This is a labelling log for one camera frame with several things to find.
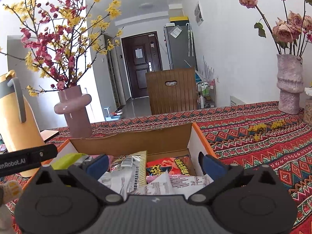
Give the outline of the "green snack bar packet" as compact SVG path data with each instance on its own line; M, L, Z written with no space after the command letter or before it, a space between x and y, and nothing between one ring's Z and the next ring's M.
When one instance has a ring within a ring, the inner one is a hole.
M87 158L89 155L83 153L68 153L56 161L52 161L50 165L54 170L66 170L73 164L81 164Z

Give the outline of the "white cracker snack packet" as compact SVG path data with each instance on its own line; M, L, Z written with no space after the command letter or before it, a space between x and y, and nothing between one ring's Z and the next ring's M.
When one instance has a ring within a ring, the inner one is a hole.
M183 195L186 199L214 182L208 174L204 176L170 175L169 177L174 193Z

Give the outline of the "patterned red tablecloth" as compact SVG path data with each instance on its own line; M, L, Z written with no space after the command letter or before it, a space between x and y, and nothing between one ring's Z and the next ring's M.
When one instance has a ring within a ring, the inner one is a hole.
M298 207L292 232L311 233L311 126L303 116L272 101L104 121L93 124L93 136L196 123L222 162L271 166Z

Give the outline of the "red orange cardboard box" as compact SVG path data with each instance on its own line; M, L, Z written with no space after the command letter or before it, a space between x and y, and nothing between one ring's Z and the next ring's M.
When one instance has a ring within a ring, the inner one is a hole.
M189 155L193 166L190 174L196 176L204 175L198 162L200 153L216 157L198 125L192 123L161 129L124 132L105 137L67 139L58 147L57 157L43 163L53 164L68 153L106 154L119 157L141 151L146 151L147 162Z

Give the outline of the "fallen yellow petals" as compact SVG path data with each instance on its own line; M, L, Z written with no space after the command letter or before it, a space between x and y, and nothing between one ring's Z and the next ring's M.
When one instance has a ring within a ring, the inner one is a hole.
M263 133L266 133L268 131L274 130L274 129L280 129L286 126L286 122L284 119L280 119L277 121L273 121L270 123L259 123L256 125L251 125L247 129L249 132L253 132L253 138L256 142L259 141L260 135Z

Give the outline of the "brown wooden chair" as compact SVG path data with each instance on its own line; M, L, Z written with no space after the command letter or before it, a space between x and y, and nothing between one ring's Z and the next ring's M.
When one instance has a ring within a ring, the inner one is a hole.
M195 69L173 69L145 74L153 115L197 109Z

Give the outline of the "yellow thermos jug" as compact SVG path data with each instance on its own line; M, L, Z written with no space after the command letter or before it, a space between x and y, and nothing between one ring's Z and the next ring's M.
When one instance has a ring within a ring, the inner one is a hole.
M9 153L45 145L15 71L1 75L1 137ZM21 172L32 177L38 168Z

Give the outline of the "textured lilac vase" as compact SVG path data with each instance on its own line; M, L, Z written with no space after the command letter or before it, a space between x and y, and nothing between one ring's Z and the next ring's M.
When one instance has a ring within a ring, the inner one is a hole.
M277 87L280 89L278 109L290 115L300 111L300 94L304 92L303 60L291 54L277 54Z

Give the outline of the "yellow box atop fridge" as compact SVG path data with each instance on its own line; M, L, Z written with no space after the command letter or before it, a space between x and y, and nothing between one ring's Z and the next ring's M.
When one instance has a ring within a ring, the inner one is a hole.
M184 23L189 22L189 19L187 16L170 17L169 20L170 22L184 22Z

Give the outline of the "red black noodle packet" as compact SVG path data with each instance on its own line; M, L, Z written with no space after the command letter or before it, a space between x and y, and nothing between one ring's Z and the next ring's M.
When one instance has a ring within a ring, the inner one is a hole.
M147 176L161 175L166 171L169 175L193 175L195 173L189 155L166 157L146 164Z

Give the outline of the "silver biscuit snack packet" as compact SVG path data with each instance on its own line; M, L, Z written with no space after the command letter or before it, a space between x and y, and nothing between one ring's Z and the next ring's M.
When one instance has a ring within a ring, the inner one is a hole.
M112 171L104 173L98 182L121 195L125 201L128 197L128 187L133 178L134 171L132 170Z

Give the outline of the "pink yellow blossom branches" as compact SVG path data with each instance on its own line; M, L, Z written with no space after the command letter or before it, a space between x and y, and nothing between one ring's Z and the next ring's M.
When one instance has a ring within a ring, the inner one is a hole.
M89 51L95 56L108 55L120 44L122 30L104 41L111 22L122 14L120 0L112 0L104 15L93 17L93 7L102 0L17 0L4 4L20 23L21 43L27 50L23 61L28 70L38 72L40 78L52 79L50 92L77 86L92 68L96 58L87 60Z

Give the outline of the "dark brown entry door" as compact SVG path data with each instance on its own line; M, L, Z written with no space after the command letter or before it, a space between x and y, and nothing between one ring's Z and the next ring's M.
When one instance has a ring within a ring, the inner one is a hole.
M145 74L162 70L157 33L124 37L122 47L132 98L148 96Z

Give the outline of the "clear cereal container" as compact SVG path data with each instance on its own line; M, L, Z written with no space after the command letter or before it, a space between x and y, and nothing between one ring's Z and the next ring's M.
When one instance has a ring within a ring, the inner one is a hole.
M308 96L305 102L303 121L309 126L312 125L312 88L305 88L305 94Z

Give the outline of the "pink glass vase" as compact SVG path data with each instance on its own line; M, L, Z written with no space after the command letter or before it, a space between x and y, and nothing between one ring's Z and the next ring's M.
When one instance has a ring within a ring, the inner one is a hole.
M72 138L88 138L93 134L86 106L91 103L91 95L83 94L80 86L73 86L58 92L60 102L54 112L64 115Z

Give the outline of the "grey refrigerator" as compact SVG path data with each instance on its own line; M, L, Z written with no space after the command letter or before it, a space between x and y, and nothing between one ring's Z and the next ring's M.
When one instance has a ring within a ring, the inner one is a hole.
M170 69L193 67L197 70L194 41L189 25L163 28Z

